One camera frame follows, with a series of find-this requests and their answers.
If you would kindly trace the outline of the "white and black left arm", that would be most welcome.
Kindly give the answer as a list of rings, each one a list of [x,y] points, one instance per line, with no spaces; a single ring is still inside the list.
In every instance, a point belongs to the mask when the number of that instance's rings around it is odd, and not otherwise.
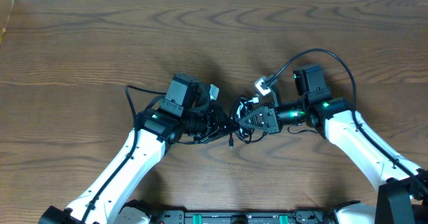
[[[138,113],[126,142],[102,174],[64,210],[49,207],[40,223],[113,223],[136,186],[182,134],[197,144],[217,140],[239,128],[216,104],[200,112],[160,106]]]

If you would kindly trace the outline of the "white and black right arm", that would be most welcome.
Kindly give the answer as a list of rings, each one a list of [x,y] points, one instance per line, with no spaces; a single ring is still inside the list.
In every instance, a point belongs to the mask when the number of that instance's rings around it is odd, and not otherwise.
[[[280,102],[274,78],[260,78],[256,88],[273,94],[274,101],[241,117],[239,124],[276,134],[283,126],[306,123],[360,169],[377,192],[376,206],[350,201],[327,213],[324,222],[426,223],[427,171],[387,144],[348,100],[333,98],[320,66],[295,70],[294,80],[301,99]]]

